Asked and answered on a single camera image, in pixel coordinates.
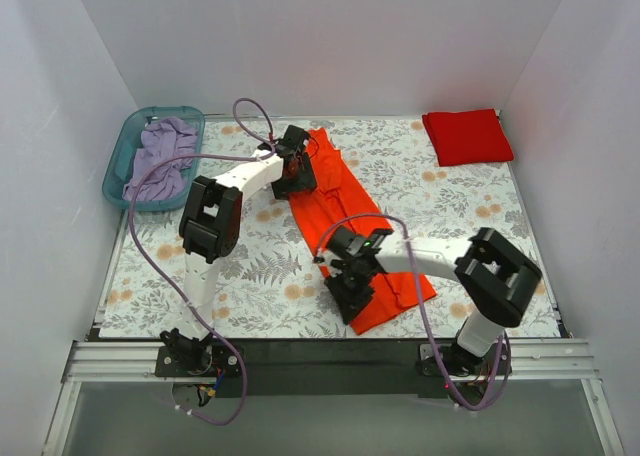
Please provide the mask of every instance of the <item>teal basket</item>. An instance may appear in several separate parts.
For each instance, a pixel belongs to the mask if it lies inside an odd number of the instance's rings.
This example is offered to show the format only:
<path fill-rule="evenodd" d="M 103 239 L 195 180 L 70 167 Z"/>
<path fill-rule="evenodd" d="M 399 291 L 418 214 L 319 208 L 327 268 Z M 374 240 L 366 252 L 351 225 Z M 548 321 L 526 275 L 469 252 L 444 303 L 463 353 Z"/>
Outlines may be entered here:
<path fill-rule="evenodd" d="M 204 115 L 191 106 L 177 108 L 159 108 L 153 106 L 136 111 L 122 125 L 118 142 L 111 155 L 111 161 L 107 167 L 107 174 L 102 182 L 102 194 L 111 204 L 120 209 L 128 209 L 130 202 L 122 198 L 124 185 L 131 180 L 133 175 L 133 159 L 136 150 L 142 147 L 140 136 L 147 124 L 157 119 L 170 116 L 182 119 L 198 131 L 195 152 L 202 148 L 202 136 L 204 134 Z M 191 181 L 196 176 L 199 159 L 194 159 L 190 168 L 184 169 L 182 175 L 187 181 L 185 189 L 169 199 L 162 201 L 137 201 L 136 211 L 171 211 L 181 208 L 187 202 Z"/>

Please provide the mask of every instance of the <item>purple garment in basket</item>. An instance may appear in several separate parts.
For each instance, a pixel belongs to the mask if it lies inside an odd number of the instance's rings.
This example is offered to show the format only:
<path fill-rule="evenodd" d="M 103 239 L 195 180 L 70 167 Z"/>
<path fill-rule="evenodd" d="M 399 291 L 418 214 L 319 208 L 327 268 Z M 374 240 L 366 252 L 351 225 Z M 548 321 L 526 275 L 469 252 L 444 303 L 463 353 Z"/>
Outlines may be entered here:
<path fill-rule="evenodd" d="M 133 176 L 125 184 L 122 197 L 131 201 L 138 183 L 148 169 L 172 156 L 193 154 L 198 131 L 180 118 L 165 118 L 147 125 L 140 137 L 142 148 L 133 160 Z M 161 201 L 180 193 L 186 186 L 180 171 L 190 167 L 193 158 L 181 159 L 156 169 L 145 181 L 138 201 Z"/>

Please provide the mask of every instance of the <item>red folded towel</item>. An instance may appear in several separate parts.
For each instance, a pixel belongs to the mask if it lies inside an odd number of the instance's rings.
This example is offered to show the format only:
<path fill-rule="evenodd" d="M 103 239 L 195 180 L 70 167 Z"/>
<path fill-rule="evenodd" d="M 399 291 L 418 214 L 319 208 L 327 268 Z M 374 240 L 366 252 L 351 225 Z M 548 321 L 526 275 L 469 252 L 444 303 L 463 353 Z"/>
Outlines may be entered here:
<path fill-rule="evenodd" d="M 422 122 L 440 166 L 513 160 L 513 151 L 493 109 L 429 113 Z"/>

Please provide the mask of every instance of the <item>red cloth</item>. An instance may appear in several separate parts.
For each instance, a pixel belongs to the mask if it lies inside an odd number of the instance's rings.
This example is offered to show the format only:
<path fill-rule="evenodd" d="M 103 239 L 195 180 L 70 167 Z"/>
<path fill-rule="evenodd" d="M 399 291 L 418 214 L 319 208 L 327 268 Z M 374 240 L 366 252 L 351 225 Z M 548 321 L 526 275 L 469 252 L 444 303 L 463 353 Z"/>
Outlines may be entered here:
<path fill-rule="evenodd" d="M 440 166 L 501 163 L 513 160 L 513 151 L 493 109 L 422 116 Z"/>
<path fill-rule="evenodd" d="M 316 176 L 318 187 L 315 191 L 289 195 L 293 217 L 304 236 L 307 245 L 313 251 L 322 234 L 329 227 L 359 213 L 380 213 L 365 189 L 360 185 L 347 165 L 342 161 L 340 151 L 335 149 L 324 129 L 309 130 L 313 140 L 307 151 Z M 345 224 L 351 231 L 368 236 L 376 228 L 391 228 L 384 218 L 360 218 Z M 325 278 L 329 275 L 322 268 Z M 435 296 L 435 291 L 421 277 L 424 299 Z M 373 278 L 373 300 L 351 322 L 357 334 L 395 318 L 398 314 L 418 304 L 410 273 L 378 274 Z"/>

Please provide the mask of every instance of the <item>flower pattern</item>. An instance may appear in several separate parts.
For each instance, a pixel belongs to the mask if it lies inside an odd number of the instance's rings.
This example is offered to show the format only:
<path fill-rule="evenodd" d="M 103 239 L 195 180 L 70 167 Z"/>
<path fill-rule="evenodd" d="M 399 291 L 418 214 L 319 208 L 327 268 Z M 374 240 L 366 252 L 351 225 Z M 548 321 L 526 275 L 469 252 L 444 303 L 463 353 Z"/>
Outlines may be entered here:
<path fill-rule="evenodd" d="M 440 168 L 433 146 L 416 120 L 297 120 L 274 122 L 275 134 L 288 124 L 327 129 L 333 144 L 383 212 L 403 218 L 415 236 L 460 238 L 492 226 L 534 261 L 529 234 L 506 164 Z M 249 129 L 265 134 L 261 121 Z M 256 142 L 228 122 L 208 123 L 202 152 L 248 155 Z M 198 174 L 215 177 L 233 162 L 200 160 Z M 178 225 L 182 210 L 138 213 L 140 241 L 159 266 L 184 284 L 184 256 Z M 238 245 L 225 258 L 211 320 L 223 335 L 235 338 L 355 337 L 345 327 L 323 284 L 322 274 L 291 215 L 289 205 L 266 189 L 242 208 Z M 431 278 L 438 295 L 426 303 L 439 337 L 452 337 L 473 308 L 462 286 Z M 174 327 L 185 305 L 124 235 L 116 274 L 100 330 L 102 337 L 151 337 Z M 558 337 L 558 327 L 545 284 L 541 283 L 522 325 L 510 332 L 520 337 Z M 417 308 L 371 329 L 368 338 L 423 338 Z"/>

